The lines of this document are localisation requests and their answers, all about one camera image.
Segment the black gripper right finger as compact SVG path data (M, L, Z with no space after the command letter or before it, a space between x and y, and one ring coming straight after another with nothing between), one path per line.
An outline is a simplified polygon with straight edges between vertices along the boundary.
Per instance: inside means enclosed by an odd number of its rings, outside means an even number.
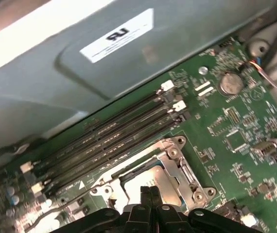
M161 233L259 233L260 231L214 212L197 208L188 215L164 204L157 186L151 186L152 203Z

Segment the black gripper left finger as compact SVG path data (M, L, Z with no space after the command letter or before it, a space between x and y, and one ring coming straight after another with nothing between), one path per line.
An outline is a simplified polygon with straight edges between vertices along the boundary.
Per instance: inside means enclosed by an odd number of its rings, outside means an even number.
M140 188L140 203L127 205L122 213L103 208L65 225L56 233L149 233L152 218L152 188Z

